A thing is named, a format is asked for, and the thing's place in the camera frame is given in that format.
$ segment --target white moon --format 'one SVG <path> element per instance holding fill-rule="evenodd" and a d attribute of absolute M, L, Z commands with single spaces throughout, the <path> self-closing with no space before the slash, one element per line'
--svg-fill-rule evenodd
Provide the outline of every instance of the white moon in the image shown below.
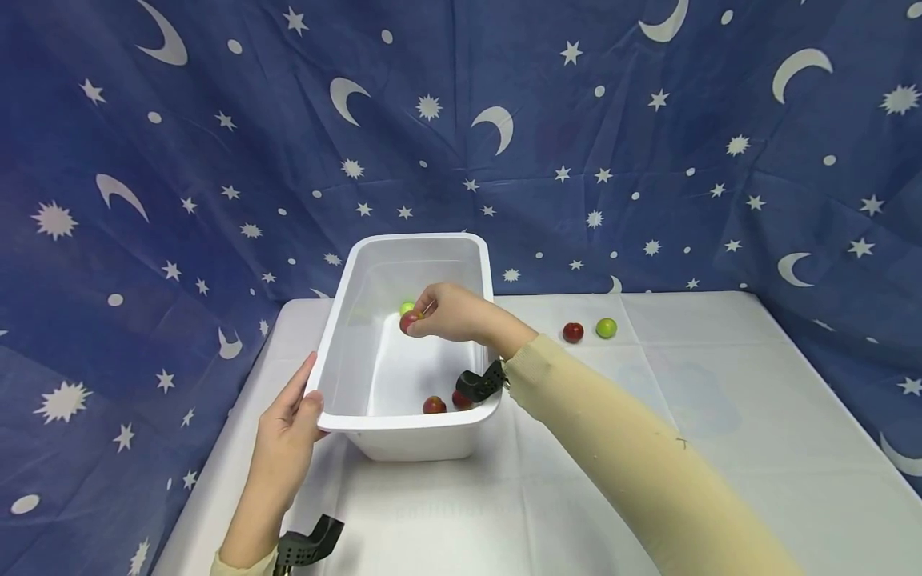
<path fill-rule="evenodd" d="M 638 20 L 637 23 L 640 24 L 640 30 L 644 32 L 644 36 L 650 40 L 654 42 L 668 42 L 679 33 L 679 29 L 685 22 L 685 16 L 688 14 L 688 11 L 689 0 L 679 0 L 676 9 L 673 10 L 669 18 L 666 18 L 663 22 L 651 25 Z"/>
<path fill-rule="evenodd" d="M 243 342 L 240 341 L 240 337 L 236 332 L 234 332 L 234 335 L 237 336 L 237 341 L 229 344 L 228 339 L 224 337 L 224 333 L 221 332 L 220 328 L 218 329 L 218 341 L 221 343 L 221 350 L 218 354 L 225 360 L 237 358 L 237 355 L 243 349 Z"/>
<path fill-rule="evenodd" d="M 778 261 L 778 274 L 780 274 L 781 277 L 791 286 L 796 286 L 798 288 L 809 288 L 813 286 L 812 284 L 807 284 L 806 282 L 801 281 L 797 276 L 794 276 L 794 264 L 796 264 L 797 261 L 801 258 L 806 258 L 809 255 L 809 252 L 795 252 L 788 254 Z"/>
<path fill-rule="evenodd" d="M 157 8 L 151 6 L 144 0 L 137 0 L 137 2 L 154 17 L 154 20 L 157 21 L 157 26 L 160 27 L 160 32 L 163 34 L 163 48 L 158 50 L 151 50 L 144 46 L 137 46 L 137 48 L 140 49 L 141 52 L 157 58 L 165 64 L 183 66 L 185 63 L 189 62 L 189 53 L 185 51 L 183 39 L 179 37 L 179 32 L 176 31 L 176 28 L 172 26 L 170 21 L 164 18 L 163 15 L 157 11 Z"/>
<path fill-rule="evenodd" d="M 499 129 L 500 147 L 496 150 L 496 156 L 499 156 L 502 154 L 502 151 L 509 146 L 509 143 L 513 141 L 513 130 L 515 128 L 513 117 L 504 107 L 492 106 L 478 114 L 477 118 L 474 119 L 474 123 L 471 124 L 471 127 L 473 128 L 482 122 L 492 123 Z"/>
<path fill-rule="evenodd" d="M 108 206 L 110 210 L 112 209 L 112 204 L 110 204 L 110 197 L 115 194 L 116 196 L 121 196 L 124 198 L 125 202 L 135 207 L 135 210 L 137 210 L 138 214 L 144 217 L 144 220 L 150 222 L 148 219 L 148 213 L 144 210 L 144 205 L 141 204 L 141 201 L 137 199 L 135 193 L 121 182 L 115 180 L 109 174 L 97 174 L 96 187 L 100 189 L 102 199 L 105 200 L 106 206 Z"/>
<path fill-rule="evenodd" d="M 922 458 L 907 458 L 892 448 L 881 434 L 881 450 L 890 458 L 896 469 L 907 476 L 922 477 Z"/>
<path fill-rule="evenodd" d="M 346 99 L 349 97 L 349 94 L 353 92 L 368 96 L 368 92 L 365 91 L 365 88 L 362 88 L 348 78 L 333 78 L 333 81 L 330 82 L 330 99 L 333 101 L 333 106 L 337 109 L 339 115 L 346 119 L 346 122 L 358 126 L 359 123 L 352 117 L 352 113 L 346 105 Z"/>
<path fill-rule="evenodd" d="M 787 82 L 790 81 L 794 74 L 810 66 L 822 68 L 830 74 L 833 72 L 833 63 L 829 61 L 829 57 L 826 56 L 826 54 L 820 52 L 816 48 L 798 50 L 788 56 L 785 61 L 778 66 L 778 70 L 774 73 L 774 80 L 772 80 L 772 94 L 774 94 L 774 99 L 784 104 Z"/>

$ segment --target white star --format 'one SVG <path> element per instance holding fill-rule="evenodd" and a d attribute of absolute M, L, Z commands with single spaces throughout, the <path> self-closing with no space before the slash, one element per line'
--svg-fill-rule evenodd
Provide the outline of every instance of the white star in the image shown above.
<path fill-rule="evenodd" d="M 554 180 L 559 180 L 563 182 L 567 178 L 570 178 L 570 169 L 567 168 L 566 166 L 563 166 L 562 164 L 561 164 L 561 169 L 555 170 L 555 172 L 557 172 L 557 177 L 554 178 Z"/>
<path fill-rule="evenodd" d="M 113 442 L 118 442 L 118 452 L 121 452 L 124 448 L 131 450 L 131 439 L 135 437 L 135 433 L 131 431 L 131 425 L 131 422 L 128 422 L 128 426 L 119 424 L 122 428 L 122 433 L 112 439 Z"/>
<path fill-rule="evenodd" d="M 87 390 L 83 382 L 68 384 L 61 382 L 61 385 L 51 394 L 42 394 L 45 399 L 41 408 L 32 412 L 32 414 L 41 414 L 45 416 L 45 424 L 50 424 L 55 420 L 70 422 L 70 417 L 79 412 L 86 410 L 85 404 L 87 396 L 93 392 Z"/>
<path fill-rule="evenodd" d="M 589 213 L 589 216 L 586 217 L 585 223 L 589 225 L 589 228 L 598 228 L 602 225 L 602 220 L 604 219 L 605 217 L 602 216 L 601 212 L 594 210 L 593 212 Z"/>
<path fill-rule="evenodd" d="M 236 200 L 240 198 L 240 191 L 233 189 L 233 184 L 230 186 L 221 186 L 221 195 L 227 196 L 228 200 Z"/>
<path fill-rule="evenodd" d="M 189 408 L 189 411 L 185 413 L 185 416 L 183 416 L 183 423 L 180 424 L 179 427 L 182 428 L 183 426 L 189 426 L 189 424 L 192 422 L 193 416 L 195 416 L 194 407 Z"/>
<path fill-rule="evenodd" d="M 870 249 L 875 244 L 868 244 L 867 242 L 865 242 L 863 237 L 857 242 L 849 242 L 849 243 L 852 245 L 852 247 L 849 248 L 848 251 L 855 253 L 856 258 L 860 258 L 861 256 L 865 254 L 867 254 L 868 256 L 874 255 L 874 253 Z"/>
<path fill-rule="evenodd" d="M 302 30 L 309 30 L 308 27 L 304 26 L 304 14 L 295 14 L 291 6 L 289 6 L 289 13 L 282 16 L 289 22 L 288 29 L 298 32 L 298 36 L 303 36 L 301 34 Z"/>
<path fill-rule="evenodd" d="M 903 382 L 896 385 L 903 388 L 903 395 L 915 394 L 916 396 L 922 396 L 922 378 L 909 380 L 908 377 L 904 377 Z"/>
<path fill-rule="evenodd" d="M 187 472 L 186 475 L 183 476 L 183 484 L 185 484 L 184 488 L 188 488 L 191 490 L 192 487 L 195 486 L 195 482 L 198 482 L 198 480 L 195 479 L 196 476 L 198 476 L 197 472 L 193 472 L 192 470 L 189 470 L 189 472 Z"/>
<path fill-rule="evenodd" d="M 179 282 L 179 276 L 183 274 L 182 272 L 179 271 L 179 266 L 170 262 L 169 260 L 167 260 L 167 265 L 163 266 L 160 270 L 163 270 L 164 272 L 167 273 L 168 280 L 170 278 L 173 278 L 177 282 Z"/>
<path fill-rule="evenodd" d="M 758 210 L 762 212 L 762 206 L 765 206 L 768 203 L 762 201 L 762 195 L 760 194 L 758 196 L 750 196 L 750 199 L 746 204 L 749 205 L 750 210 Z"/>
<path fill-rule="evenodd" d="M 669 97 L 669 92 L 663 94 L 663 89 L 659 89 L 659 94 L 650 95 L 650 103 L 647 106 L 653 106 L 653 112 L 659 112 L 659 109 L 663 106 L 666 106 L 666 98 Z"/>
<path fill-rule="evenodd" d="M 561 52 L 561 56 L 563 56 L 563 65 L 568 65 L 572 62 L 573 65 L 576 66 L 576 57 L 582 54 L 583 53 L 580 52 L 579 49 L 579 41 L 576 41 L 576 44 L 570 44 L 570 42 L 567 41 L 567 49 Z"/>
<path fill-rule="evenodd" d="M 83 88 L 83 93 L 87 95 L 87 98 L 93 100 L 93 103 L 97 106 L 100 105 L 100 102 L 106 101 L 106 99 L 102 97 L 102 88 L 96 88 L 93 86 L 89 81 L 89 78 L 84 80 L 81 88 Z"/>
<path fill-rule="evenodd" d="M 164 394 L 169 392 L 171 388 L 176 387 L 176 384 L 172 383 L 174 374 L 168 374 L 166 369 L 161 368 L 160 374 L 156 374 L 156 376 L 157 380 L 160 381 L 160 383 L 157 384 L 157 387 L 162 388 Z"/>
<path fill-rule="evenodd" d="M 868 199 L 861 198 L 861 202 L 864 205 L 858 210 L 859 212 L 867 210 L 868 216 L 874 216 L 878 212 L 883 212 L 883 210 L 881 210 L 883 200 L 878 200 L 876 194 L 872 194 Z"/>

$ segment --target white dot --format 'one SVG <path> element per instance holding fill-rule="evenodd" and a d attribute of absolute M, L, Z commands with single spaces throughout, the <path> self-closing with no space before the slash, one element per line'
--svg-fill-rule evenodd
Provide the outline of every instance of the white dot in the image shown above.
<path fill-rule="evenodd" d="M 41 502 L 41 498 L 39 498 L 38 494 L 29 494 L 13 502 L 13 505 L 9 507 L 9 511 L 16 515 L 25 514 L 26 512 L 35 510 L 39 502 Z"/>

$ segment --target crescent moon print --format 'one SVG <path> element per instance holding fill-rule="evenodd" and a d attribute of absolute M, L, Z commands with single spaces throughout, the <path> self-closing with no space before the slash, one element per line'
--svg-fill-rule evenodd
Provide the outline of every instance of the crescent moon print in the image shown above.
<path fill-rule="evenodd" d="M 785 88 L 790 79 L 804 68 L 816 66 L 822 68 L 830 74 L 833 72 L 833 63 L 825 53 L 816 48 L 804 48 L 788 56 L 784 62 L 778 66 L 772 80 L 772 94 L 774 99 L 782 104 L 785 103 Z"/>
<path fill-rule="evenodd" d="M 650 40 L 654 42 L 668 42 L 672 41 L 672 39 L 676 37 L 676 34 L 679 33 L 688 12 L 689 0 L 679 0 L 676 9 L 672 11 L 669 18 L 666 18 L 659 24 L 647 24 L 640 20 L 637 21 L 637 24 L 640 25 L 640 30 L 644 33 L 644 36 Z"/>
<path fill-rule="evenodd" d="M 135 207 L 135 210 L 144 217 L 144 220 L 150 222 L 148 213 L 144 210 L 144 205 L 137 199 L 135 193 L 121 182 L 115 180 L 112 176 L 108 174 L 97 174 L 96 187 L 100 189 L 102 199 L 105 200 L 106 206 L 108 206 L 110 210 L 112 210 L 112 204 L 110 203 L 111 198 L 112 195 L 115 194 L 116 196 L 124 198 L 125 202 Z"/>
<path fill-rule="evenodd" d="M 158 50 L 152 50 L 144 46 L 137 46 L 137 48 L 148 56 L 157 58 L 164 64 L 184 66 L 185 63 L 189 62 L 189 53 L 185 51 L 185 44 L 183 44 L 183 39 L 179 37 L 179 32 L 176 31 L 176 28 L 172 26 L 169 20 L 157 11 L 157 8 L 144 0 L 137 0 L 137 2 L 154 17 L 154 21 L 157 22 L 157 26 L 160 27 L 160 32 L 163 34 L 163 48 Z"/>
<path fill-rule="evenodd" d="M 499 156 L 502 154 L 502 151 L 509 146 L 509 143 L 513 141 L 513 130 L 515 129 L 513 117 L 504 107 L 492 106 L 478 114 L 477 118 L 474 119 L 474 122 L 470 126 L 473 128 L 477 124 L 483 122 L 493 124 L 500 131 L 500 147 L 497 148 L 495 154 L 495 156 Z"/>
<path fill-rule="evenodd" d="M 349 94 L 354 92 L 368 96 L 368 92 L 365 91 L 365 88 L 362 88 L 348 78 L 333 78 L 333 81 L 330 82 L 330 99 L 333 101 L 333 106 L 337 109 L 339 115 L 346 119 L 346 122 L 358 126 L 359 123 L 352 117 L 352 112 L 349 111 L 349 106 L 347 106 L 346 103 Z"/>

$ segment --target star print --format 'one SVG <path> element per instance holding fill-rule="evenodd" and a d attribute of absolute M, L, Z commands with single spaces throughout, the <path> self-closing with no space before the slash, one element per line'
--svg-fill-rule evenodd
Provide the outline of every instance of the star print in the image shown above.
<path fill-rule="evenodd" d="M 167 265 L 163 266 L 160 270 L 163 270 L 167 273 L 167 279 L 175 279 L 179 282 L 179 276 L 182 275 L 182 272 L 179 271 L 179 266 L 167 260 Z"/>
<path fill-rule="evenodd" d="M 570 178 L 570 169 L 567 168 L 566 166 L 563 166 L 562 164 L 561 164 L 561 169 L 555 170 L 555 172 L 557 172 L 557 177 L 554 178 L 554 180 L 559 180 L 563 182 L 567 178 Z"/>
<path fill-rule="evenodd" d="M 569 41 L 567 41 L 567 49 L 561 52 L 561 56 L 563 56 L 563 65 L 568 65 L 572 62 L 573 65 L 576 66 L 576 57 L 582 54 L 583 53 L 580 52 L 579 49 L 579 41 L 576 41 L 576 44 L 570 44 Z"/>
<path fill-rule="evenodd" d="M 852 245 L 852 247 L 849 248 L 848 251 L 855 253 L 856 258 L 860 258 L 861 256 L 865 254 L 867 254 L 868 256 L 874 255 L 874 253 L 870 249 L 874 247 L 875 244 L 868 244 L 867 242 L 865 242 L 864 238 L 861 238 L 857 242 L 849 242 L 849 243 Z"/>
<path fill-rule="evenodd" d="M 172 383 L 173 376 L 174 374 L 168 374 L 165 369 L 160 369 L 160 374 L 157 374 L 157 380 L 160 381 L 157 387 L 162 388 L 164 394 L 176 387 L 176 384 Z"/>
<path fill-rule="evenodd" d="M 304 26 L 304 14 L 295 14 L 291 6 L 289 6 L 289 13 L 282 16 L 289 22 L 288 29 L 298 32 L 298 36 L 302 36 L 302 30 L 309 30 L 308 27 Z"/>
<path fill-rule="evenodd" d="M 878 200 L 876 194 L 872 194 L 870 198 L 867 199 L 861 198 L 861 202 L 864 205 L 858 210 L 859 212 L 864 212 L 867 210 L 868 216 L 874 216 L 879 212 L 883 212 L 883 210 L 881 210 L 881 206 L 883 206 L 883 200 Z"/>
<path fill-rule="evenodd" d="M 650 94 L 650 103 L 647 106 L 653 106 L 653 112 L 659 112 L 659 109 L 663 106 L 666 106 L 666 98 L 669 97 L 669 92 L 666 94 L 663 93 L 663 89 L 659 90 L 658 94 Z"/>
<path fill-rule="evenodd" d="M 762 212 L 762 206 L 765 206 L 768 203 L 763 202 L 762 196 L 758 195 L 758 196 L 750 196 L 749 202 L 747 202 L 746 204 L 749 205 L 750 210 L 758 210 Z"/>
<path fill-rule="evenodd" d="M 128 423 L 128 426 L 119 424 L 122 433 L 112 439 L 113 442 L 118 442 L 118 452 L 121 452 L 125 448 L 131 450 L 131 439 L 135 437 L 135 433 L 131 431 L 131 425 L 131 422 Z"/>
<path fill-rule="evenodd" d="M 916 396 L 922 396 L 922 378 L 909 380 L 908 377 L 904 377 L 903 382 L 896 385 L 903 388 L 903 395 L 915 394 Z"/>
<path fill-rule="evenodd" d="M 93 86 L 89 78 L 87 78 L 80 87 L 83 88 L 83 93 L 87 95 L 87 98 L 93 100 L 93 103 L 97 106 L 100 105 L 100 102 L 106 101 L 106 99 L 102 97 L 102 88 Z"/>
<path fill-rule="evenodd" d="M 222 111 L 218 111 L 218 114 L 215 115 L 215 118 L 220 120 L 221 128 L 227 128 L 228 130 L 233 132 L 233 129 L 237 127 L 237 124 L 231 122 L 231 117 L 225 116 L 224 112 Z"/>
<path fill-rule="evenodd" d="M 221 195 L 227 196 L 228 200 L 236 200 L 237 198 L 240 198 L 240 191 L 234 190 L 233 185 L 221 186 Z"/>

